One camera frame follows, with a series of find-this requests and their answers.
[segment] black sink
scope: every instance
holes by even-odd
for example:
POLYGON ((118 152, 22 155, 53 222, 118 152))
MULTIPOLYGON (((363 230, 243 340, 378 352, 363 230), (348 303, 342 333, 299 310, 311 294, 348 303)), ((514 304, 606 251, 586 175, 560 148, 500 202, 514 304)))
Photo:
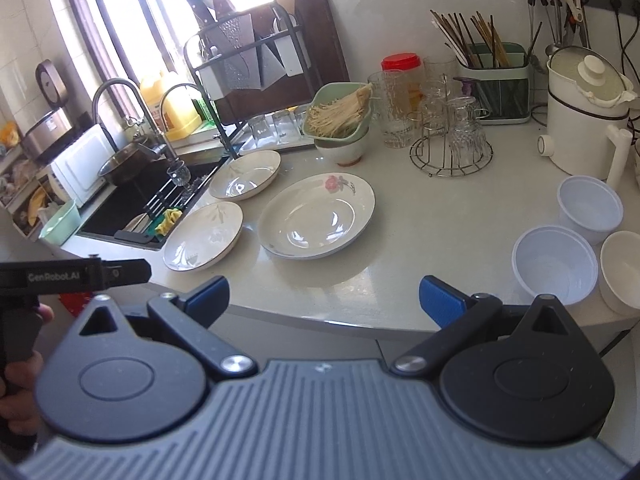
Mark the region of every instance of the black sink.
MULTIPOLYGON (((214 170, 220 168, 225 160, 226 158, 223 158, 208 164, 189 166, 192 182, 199 177, 205 177, 206 181, 183 208, 185 213, 198 201, 207 189, 214 170)), ((135 237, 132 240, 123 240, 117 239, 116 235, 122 238, 119 231, 136 216, 146 212, 145 206, 168 181, 166 174, 168 166, 169 162, 165 159, 152 162, 134 180, 119 186, 84 223, 78 235, 130 246, 141 246, 146 249, 160 249, 164 245, 165 238, 157 237, 146 241, 141 239, 136 242, 135 237)))

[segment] kettle lid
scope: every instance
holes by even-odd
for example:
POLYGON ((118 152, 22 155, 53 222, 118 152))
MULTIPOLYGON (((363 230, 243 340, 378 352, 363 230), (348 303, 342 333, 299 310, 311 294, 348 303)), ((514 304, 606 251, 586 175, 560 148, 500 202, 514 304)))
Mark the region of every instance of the kettle lid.
POLYGON ((627 90, 618 70, 588 48, 561 48, 552 55, 550 66, 554 72, 575 81, 586 94, 601 101, 615 101, 627 90))

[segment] white kettle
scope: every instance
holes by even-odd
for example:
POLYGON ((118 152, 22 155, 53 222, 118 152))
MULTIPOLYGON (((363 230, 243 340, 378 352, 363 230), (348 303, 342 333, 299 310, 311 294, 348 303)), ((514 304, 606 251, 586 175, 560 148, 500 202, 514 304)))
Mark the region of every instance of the white kettle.
POLYGON ((622 177, 633 135, 626 129, 633 83, 602 56, 569 46, 547 63, 547 134, 538 151, 561 170, 588 175, 615 189, 622 177))

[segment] hand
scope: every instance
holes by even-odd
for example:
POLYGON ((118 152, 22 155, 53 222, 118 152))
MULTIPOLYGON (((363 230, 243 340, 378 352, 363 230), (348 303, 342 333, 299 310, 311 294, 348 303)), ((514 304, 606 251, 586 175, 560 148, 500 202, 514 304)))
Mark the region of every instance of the hand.
MULTIPOLYGON (((41 305, 38 313, 46 324, 53 320, 53 310, 41 305)), ((9 363, 4 369, 6 380, 23 388, 15 395, 5 397, 6 385, 0 380, 0 416, 9 422, 9 430, 18 435, 34 435, 40 427, 40 414, 33 399, 33 387, 42 371, 42 355, 34 351, 26 362, 9 363)))

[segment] white countertop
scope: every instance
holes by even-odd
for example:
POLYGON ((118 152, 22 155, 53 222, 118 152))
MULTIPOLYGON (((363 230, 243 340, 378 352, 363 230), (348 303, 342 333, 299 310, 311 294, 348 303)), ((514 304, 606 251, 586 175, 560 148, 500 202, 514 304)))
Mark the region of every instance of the white countertop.
MULTIPOLYGON (((372 132, 363 160, 346 170, 316 150, 286 153, 280 174, 260 195, 240 202, 244 228, 238 244, 204 271, 173 272, 162 251, 130 248, 79 236, 63 249, 104 259, 146 258, 152 283, 187 292, 222 274, 231 285, 230 312, 309 328, 340 325, 432 332, 437 325, 422 311, 418 285, 434 274, 459 290, 489 292, 505 303, 521 303, 511 270, 511 251, 526 230, 557 222, 556 192, 566 174, 538 155, 535 123, 487 128, 494 160, 464 178, 430 178, 409 160, 409 149, 392 150, 372 132), (261 210, 278 192, 313 174, 344 171, 366 179, 376 193, 370 225, 351 246, 332 256, 292 262, 260 246, 261 210), (322 326, 308 320, 330 322, 322 326)), ((622 230, 640 232, 640 190, 628 168, 618 189, 625 205, 622 230)), ((208 192, 194 208, 215 202, 208 192)), ((625 318, 609 310, 598 289, 569 308, 582 327, 625 318)))

